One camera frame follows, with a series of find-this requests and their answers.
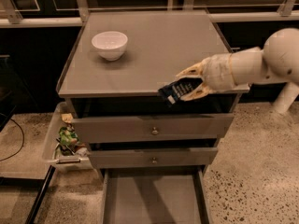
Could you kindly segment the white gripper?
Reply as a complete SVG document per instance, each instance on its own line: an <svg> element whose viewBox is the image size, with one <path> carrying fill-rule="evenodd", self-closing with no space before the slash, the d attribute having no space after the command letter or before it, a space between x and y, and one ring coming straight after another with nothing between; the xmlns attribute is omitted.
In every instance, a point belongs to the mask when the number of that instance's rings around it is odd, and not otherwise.
<svg viewBox="0 0 299 224"><path fill-rule="evenodd" d="M235 87L235 80L232 74L231 56L231 53L216 54L176 74L176 78L202 76L204 81L204 83L193 91L181 96L180 100L187 102L201 99L215 91L233 89Z"/></svg>

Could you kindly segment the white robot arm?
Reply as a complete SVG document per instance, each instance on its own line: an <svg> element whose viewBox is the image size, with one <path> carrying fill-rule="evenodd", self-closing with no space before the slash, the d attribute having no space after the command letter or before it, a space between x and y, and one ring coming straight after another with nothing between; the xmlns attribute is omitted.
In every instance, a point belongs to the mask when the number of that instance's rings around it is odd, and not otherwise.
<svg viewBox="0 0 299 224"><path fill-rule="evenodd" d="M273 108L283 114L299 95L299 30L281 29L270 35L261 49L255 47L207 57L177 74L177 78L183 77L202 79L197 88L181 96L183 101L245 84L282 83L284 88Z"/></svg>

